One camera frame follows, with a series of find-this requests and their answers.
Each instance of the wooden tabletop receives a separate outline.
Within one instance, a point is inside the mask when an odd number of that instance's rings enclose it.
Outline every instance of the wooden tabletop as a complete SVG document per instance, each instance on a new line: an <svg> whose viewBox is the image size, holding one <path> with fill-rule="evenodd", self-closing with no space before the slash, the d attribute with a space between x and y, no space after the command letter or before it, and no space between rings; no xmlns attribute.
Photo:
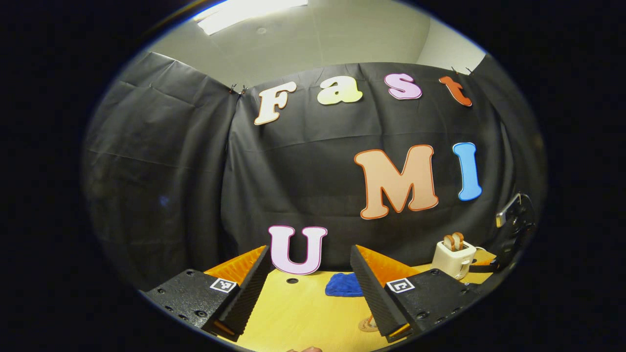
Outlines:
<svg viewBox="0 0 626 352"><path fill-rule="evenodd" d="M480 250L475 254L479 262L494 257ZM427 271L430 264L414 268ZM371 314L364 297L326 296L326 285L336 273L316 271L299 276L274 269L236 344L257 352L302 351L311 346L323 352L370 352L389 346L378 331L363 332L358 328ZM489 276L470 272L461 282L481 284ZM290 278L298 282L288 283Z"/></svg>

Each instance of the letter u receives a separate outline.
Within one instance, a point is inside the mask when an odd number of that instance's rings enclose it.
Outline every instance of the letter u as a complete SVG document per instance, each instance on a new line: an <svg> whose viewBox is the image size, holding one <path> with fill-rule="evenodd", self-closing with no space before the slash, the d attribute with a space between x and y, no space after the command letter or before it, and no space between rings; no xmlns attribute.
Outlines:
<svg viewBox="0 0 626 352"><path fill-rule="evenodd" d="M295 234L293 227L272 226L269 228L272 236L270 253L272 263L276 269L295 275L308 275L318 270L322 261L322 237L328 234L323 227L305 227L302 234L307 237L307 260L302 264L294 263L289 259L289 239Z"/></svg>

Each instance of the black cloth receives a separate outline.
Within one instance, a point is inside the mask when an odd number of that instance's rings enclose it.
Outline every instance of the black cloth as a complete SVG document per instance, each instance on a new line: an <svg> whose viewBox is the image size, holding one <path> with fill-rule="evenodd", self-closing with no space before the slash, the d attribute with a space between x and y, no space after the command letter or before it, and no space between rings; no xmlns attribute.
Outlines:
<svg viewBox="0 0 626 352"><path fill-rule="evenodd" d="M423 65L360 63L300 72L249 88L245 94L155 53L134 60L111 85L86 137L84 190L95 232L127 280L151 289L180 271L206 270L270 244L267 229L288 225L290 259L306 260L308 226L328 230L321 270L349 271L353 244L408 265L432 260L435 243L459 231L475 246L497 242L494 216L518 190L543 201L540 157L531 148L530 109L489 57L472 75ZM397 100L384 77L405 73L422 90ZM356 79L363 97L322 105L319 85L334 76ZM439 82L463 86L471 107ZM280 118L254 125L259 92L294 81ZM461 201L456 143L476 145L482 194ZM405 205L365 220L366 184L357 153L381 149L402 170L414 145L434 149L437 206ZM522 181L519 178L534 181Z"/></svg>

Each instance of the peach letter m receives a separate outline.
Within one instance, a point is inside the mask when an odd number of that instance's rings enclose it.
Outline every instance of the peach letter m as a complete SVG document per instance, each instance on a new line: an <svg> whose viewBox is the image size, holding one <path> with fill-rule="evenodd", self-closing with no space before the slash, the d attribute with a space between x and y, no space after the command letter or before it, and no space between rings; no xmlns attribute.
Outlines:
<svg viewBox="0 0 626 352"><path fill-rule="evenodd" d="M402 172L380 149L366 150L354 157L354 162L363 168L367 205L361 211L363 219L378 219L387 216L389 207L382 203L382 195L387 195L393 209L400 213L409 194L413 199L409 209L414 212L430 209L439 203L434 194L433 169L431 158L433 148L430 145L414 145L406 154Z"/></svg>

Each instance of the blue letter i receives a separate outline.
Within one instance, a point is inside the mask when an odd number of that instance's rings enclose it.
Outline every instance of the blue letter i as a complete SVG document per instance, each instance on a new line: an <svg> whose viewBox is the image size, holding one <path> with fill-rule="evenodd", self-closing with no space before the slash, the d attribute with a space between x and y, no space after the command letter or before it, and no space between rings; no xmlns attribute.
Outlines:
<svg viewBox="0 0 626 352"><path fill-rule="evenodd" d="M478 185L478 173L476 171L476 146L474 143L457 143L452 147L452 151L459 157L461 162L461 176L463 178L463 189L459 192L459 199L472 200L483 193L483 189Z"/></svg>

